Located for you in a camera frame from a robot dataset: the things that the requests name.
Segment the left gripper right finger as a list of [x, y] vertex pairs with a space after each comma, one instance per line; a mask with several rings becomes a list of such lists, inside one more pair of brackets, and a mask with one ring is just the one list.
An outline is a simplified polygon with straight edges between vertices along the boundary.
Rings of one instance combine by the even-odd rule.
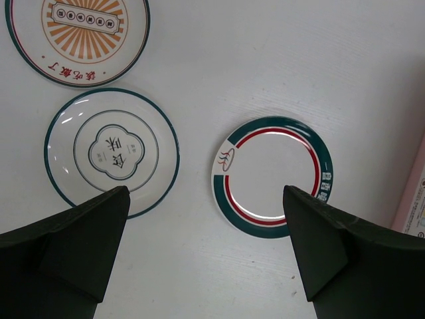
[[306, 298], [318, 318], [423, 318], [424, 239], [283, 191]]

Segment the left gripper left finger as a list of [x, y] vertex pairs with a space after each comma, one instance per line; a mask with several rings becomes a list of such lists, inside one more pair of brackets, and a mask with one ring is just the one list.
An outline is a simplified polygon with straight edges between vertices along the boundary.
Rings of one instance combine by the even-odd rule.
[[119, 186], [1, 234], [1, 317], [93, 318], [129, 207], [129, 190]]

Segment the flower emblem plate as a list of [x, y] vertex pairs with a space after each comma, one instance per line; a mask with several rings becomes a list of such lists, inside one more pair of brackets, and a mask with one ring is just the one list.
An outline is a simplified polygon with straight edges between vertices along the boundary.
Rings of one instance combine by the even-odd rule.
[[52, 187], [72, 207], [127, 187], [130, 219], [165, 199], [181, 161], [166, 113], [123, 88], [89, 90], [69, 100], [48, 126], [43, 158]]

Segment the green red rimmed plate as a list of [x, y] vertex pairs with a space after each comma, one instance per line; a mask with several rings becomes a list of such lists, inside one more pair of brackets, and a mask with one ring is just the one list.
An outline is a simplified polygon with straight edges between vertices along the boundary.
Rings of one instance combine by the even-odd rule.
[[283, 208], [286, 185], [328, 202], [333, 162], [321, 136], [285, 116], [251, 120], [219, 147], [211, 170], [216, 206], [239, 231], [261, 239], [289, 234]]

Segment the orange sunburst plate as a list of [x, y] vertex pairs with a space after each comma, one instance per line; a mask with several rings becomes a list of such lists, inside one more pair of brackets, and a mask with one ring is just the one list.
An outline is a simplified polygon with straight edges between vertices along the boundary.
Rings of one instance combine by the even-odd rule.
[[148, 1], [5, 1], [9, 36], [38, 74], [95, 88], [127, 73], [148, 40]]

